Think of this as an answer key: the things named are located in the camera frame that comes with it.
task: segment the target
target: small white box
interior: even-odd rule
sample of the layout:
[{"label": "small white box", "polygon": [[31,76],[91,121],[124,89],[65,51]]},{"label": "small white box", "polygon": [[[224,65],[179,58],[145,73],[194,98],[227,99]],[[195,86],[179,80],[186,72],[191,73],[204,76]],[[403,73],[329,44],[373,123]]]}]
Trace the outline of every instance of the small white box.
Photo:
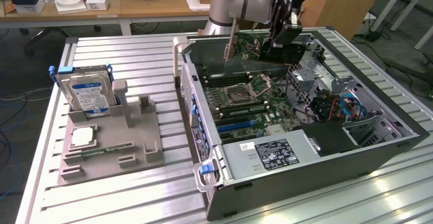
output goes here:
[{"label": "small white box", "polygon": [[41,13],[45,2],[43,0],[12,0],[17,13]]},{"label": "small white box", "polygon": [[371,13],[366,13],[355,35],[366,35],[369,33],[369,30],[374,22],[375,22],[375,16]]},{"label": "small white box", "polygon": [[83,0],[56,0],[55,4],[60,15],[87,11]]},{"label": "small white box", "polygon": [[107,10],[109,0],[87,0],[85,6],[88,10]]}]

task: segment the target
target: slotted aluminum surface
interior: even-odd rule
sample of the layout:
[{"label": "slotted aluminum surface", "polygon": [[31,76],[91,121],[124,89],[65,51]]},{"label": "slotted aluminum surface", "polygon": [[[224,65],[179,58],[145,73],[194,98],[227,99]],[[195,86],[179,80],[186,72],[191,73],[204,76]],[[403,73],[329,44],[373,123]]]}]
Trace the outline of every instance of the slotted aluminum surface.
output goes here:
[{"label": "slotted aluminum surface", "polygon": [[[431,132],[431,111],[349,42],[314,28],[378,87]],[[156,101],[166,164],[155,169],[72,186],[57,186],[68,105],[51,98],[17,223],[208,223],[195,188],[192,162],[172,79],[172,37],[194,33],[83,38],[67,45],[63,63],[109,62],[115,79],[127,79],[128,100],[143,93]],[[339,76],[343,66],[326,60]],[[433,219],[433,136],[369,176],[333,185],[214,223],[413,223]]]}]

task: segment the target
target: gray plastic stand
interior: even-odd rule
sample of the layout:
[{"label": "gray plastic stand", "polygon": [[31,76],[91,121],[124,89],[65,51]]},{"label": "gray plastic stand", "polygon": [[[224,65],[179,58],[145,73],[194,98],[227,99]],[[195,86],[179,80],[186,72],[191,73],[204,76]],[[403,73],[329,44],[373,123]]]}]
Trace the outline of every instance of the gray plastic stand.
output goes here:
[{"label": "gray plastic stand", "polygon": [[[148,96],[127,103],[127,91],[127,82],[113,81],[120,105],[109,107],[109,116],[88,119],[83,111],[68,113],[59,185],[139,171],[164,162],[155,103]],[[87,145],[73,146],[72,132],[84,127],[92,128],[93,138]]]}]

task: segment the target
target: power supply label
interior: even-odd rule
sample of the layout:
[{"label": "power supply label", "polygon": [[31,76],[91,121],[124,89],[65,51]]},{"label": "power supply label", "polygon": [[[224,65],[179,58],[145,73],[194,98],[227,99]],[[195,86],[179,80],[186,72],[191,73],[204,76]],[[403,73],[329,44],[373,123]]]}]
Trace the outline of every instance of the power supply label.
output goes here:
[{"label": "power supply label", "polygon": [[267,171],[299,163],[286,139],[256,144],[255,150]]}]

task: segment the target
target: blue pcie slot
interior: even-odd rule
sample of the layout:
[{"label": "blue pcie slot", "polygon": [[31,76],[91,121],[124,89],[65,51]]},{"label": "blue pcie slot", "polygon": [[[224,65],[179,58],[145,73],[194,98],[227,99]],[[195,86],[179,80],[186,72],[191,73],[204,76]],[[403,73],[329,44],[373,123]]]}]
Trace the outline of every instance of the blue pcie slot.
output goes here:
[{"label": "blue pcie slot", "polygon": [[254,125],[254,123],[255,123],[255,120],[251,120],[250,122],[239,123],[235,125],[220,126],[218,128],[218,132],[226,132],[226,131],[231,131],[235,129],[250,128]]}]

